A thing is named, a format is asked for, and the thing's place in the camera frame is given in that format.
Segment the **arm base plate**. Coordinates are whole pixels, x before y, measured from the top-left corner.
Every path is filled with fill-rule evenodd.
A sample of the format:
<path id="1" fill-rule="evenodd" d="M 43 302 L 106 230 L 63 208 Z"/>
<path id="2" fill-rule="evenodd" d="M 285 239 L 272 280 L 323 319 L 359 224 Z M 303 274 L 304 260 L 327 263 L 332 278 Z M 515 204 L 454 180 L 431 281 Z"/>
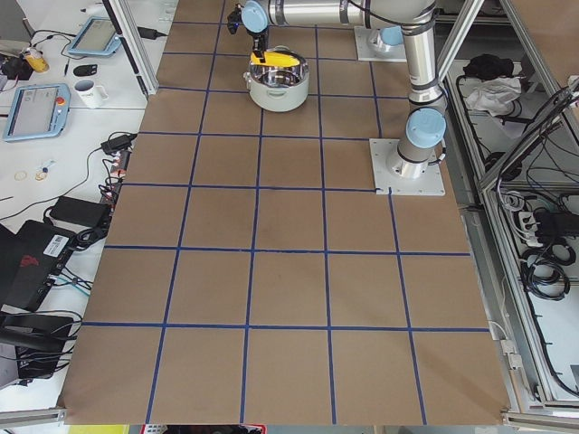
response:
<path id="1" fill-rule="evenodd" d="M 426 161 L 410 163 L 398 153 L 398 139 L 372 138 L 370 156 L 377 194 L 403 196 L 444 196 L 441 169 L 429 165 L 434 151 Z"/>
<path id="2" fill-rule="evenodd" d="M 354 28 L 357 58 L 360 61 L 406 62 L 400 26 L 382 29 Z"/>

